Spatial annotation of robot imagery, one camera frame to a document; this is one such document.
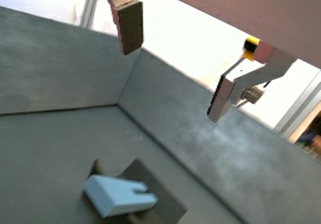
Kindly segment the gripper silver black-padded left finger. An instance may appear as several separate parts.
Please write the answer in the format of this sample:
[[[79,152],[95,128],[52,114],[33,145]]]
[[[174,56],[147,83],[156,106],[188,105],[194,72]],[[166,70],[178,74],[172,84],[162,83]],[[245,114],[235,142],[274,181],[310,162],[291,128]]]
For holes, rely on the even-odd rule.
[[[139,0],[108,0],[108,3],[121,53],[127,55],[136,51],[143,44],[143,2]]]

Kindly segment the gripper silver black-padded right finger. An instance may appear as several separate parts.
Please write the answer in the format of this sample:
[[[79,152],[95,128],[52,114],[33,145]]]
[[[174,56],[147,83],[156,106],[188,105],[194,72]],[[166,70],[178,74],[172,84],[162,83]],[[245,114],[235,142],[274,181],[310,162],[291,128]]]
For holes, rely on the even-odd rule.
[[[265,93],[261,84],[281,78],[295,60],[259,38],[247,37],[242,56],[216,84],[207,110],[211,121],[216,122],[241,100],[254,104]]]

